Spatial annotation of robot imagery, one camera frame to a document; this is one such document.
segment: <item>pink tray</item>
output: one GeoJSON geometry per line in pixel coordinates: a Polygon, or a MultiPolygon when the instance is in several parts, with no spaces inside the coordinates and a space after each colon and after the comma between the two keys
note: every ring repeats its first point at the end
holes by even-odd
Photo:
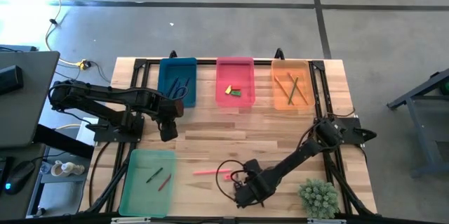
{"type": "Polygon", "coordinates": [[[252,58],[217,58],[215,101],[221,107],[250,107],[255,101],[254,60],[252,58]],[[226,94],[227,87],[238,85],[241,96],[226,94]]]}

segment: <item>concrete floor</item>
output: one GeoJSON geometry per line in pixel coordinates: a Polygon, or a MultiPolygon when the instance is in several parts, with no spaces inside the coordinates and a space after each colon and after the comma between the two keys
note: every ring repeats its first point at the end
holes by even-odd
{"type": "MultiPolygon", "coordinates": [[[[45,50],[48,19],[57,7],[45,0],[0,4],[0,43],[45,50]]],[[[112,0],[312,4],[314,0],[112,0]]],[[[449,0],[321,0],[323,4],[448,5],[449,0]]],[[[332,58],[343,59],[351,96],[363,127],[378,133],[366,147],[379,213],[449,222],[449,175],[412,179],[423,165],[416,133],[404,107],[385,104],[449,66],[449,12],[324,11],[332,58]]],[[[116,57],[253,56],[270,58],[282,47],[288,58],[323,58],[315,10],[242,8],[62,8],[52,49],[64,59],[94,60],[111,77],[116,57]]],[[[76,70],[58,67],[75,76],[76,70]]],[[[105,83],[95,69],[79,79],[105,83]]],[[[76,119],[44,108],[41,123],[60,126],[76,119]]]]}

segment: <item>green plant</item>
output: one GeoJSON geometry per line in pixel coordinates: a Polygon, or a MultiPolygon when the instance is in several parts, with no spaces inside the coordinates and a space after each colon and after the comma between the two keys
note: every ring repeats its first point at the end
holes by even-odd
{"type": "Polygon", "coordinates": [[[337,190],[331,183],[307,179],[298,194],[310,218],[334,218],[334,213],[338,212],[337,190]]]}

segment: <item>wooden tabletop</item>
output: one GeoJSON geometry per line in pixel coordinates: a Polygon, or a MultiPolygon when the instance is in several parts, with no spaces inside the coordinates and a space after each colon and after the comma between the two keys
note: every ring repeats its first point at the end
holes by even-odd
{"type": "MultiPolygon", "coordinates": [[[[135,58],[117,58],[112,86],[129,88],[135,58]]],[[[335,114],[352,111],[343,62],[324,60],[330,98],[335,114]]],[[[177,167],[174,175],[172,206],[169,216],[245,216],[245,217],[306,217],[297,195],[300,184],[307,178],[326,180],[322,154],[308,159],[290,172],[278,186],[276,193],[260,205],[245,209],[226,198],[215,184],[215,176],[193,176],[194,171],[214,170],[226,159],[246,162],[256,158],[262,168],[273,166],[295,150],[299,137],[312,125],[315,110],[278,111],[273,107],[270,66],[255,66],[255,103],[251,108],[221,108],[215,103],[215,65],[198,65],[196,107],[186,108],[184,116],[176,119],[179,137],[167,143],[161,141],[157,125],[145,117],[145,128],[139,149],[172,150],[176,152],[177,167]]],[[[152,65],[148,88],[157,88],[159,66],[152,65]]],[[[317,75],[321,100],[321,82],[317,75]]],[[[122,110],[123,107],[108,104],[122,110]]],[[[101,156],[93,179],[93,201],[102,193],[111,179],[117,143],[111,143],[101,156]]],[[[91,168],[102,145],[95,148],[91,168]]],[[[341,147],[347,182],[368,209],[376,212],[373,191],[360,149],[341,147]]],[[[238,165],[226,164],[223,168],[237,170],[238,165]]],[[[232,183],[219,182],[225,192],[232,192],[232,183]]],[[[88,185],[80,211],[88,208],[88,185]]],[[[114,210],[119,207],[123,179],[116,192],[114,210]]],[[[340,208],[343,210],[341,194],[340,208]]]]}

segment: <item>pink straw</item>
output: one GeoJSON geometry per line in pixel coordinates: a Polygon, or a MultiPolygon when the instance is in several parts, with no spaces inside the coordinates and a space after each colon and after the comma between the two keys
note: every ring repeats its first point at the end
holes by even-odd
{"type": "MultiPolygon", "coordinates": [[[[231,172],[231,169],[220,169],[218,173],[231,172]]],[[[194,175],[206,175],[206,174],[215,174],[217,170],[214,171],[195,171],[194,175]]]]}

